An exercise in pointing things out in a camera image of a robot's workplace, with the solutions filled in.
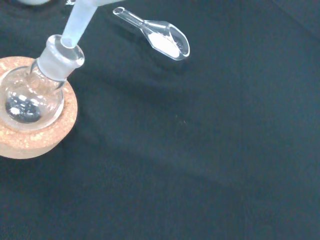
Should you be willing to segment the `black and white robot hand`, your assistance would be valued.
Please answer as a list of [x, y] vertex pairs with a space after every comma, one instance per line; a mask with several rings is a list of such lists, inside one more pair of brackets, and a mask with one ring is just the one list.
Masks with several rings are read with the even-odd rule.
[[50, 0], [18, 0], [21, 4], [27, 6], [39, 6], [48, 3]]

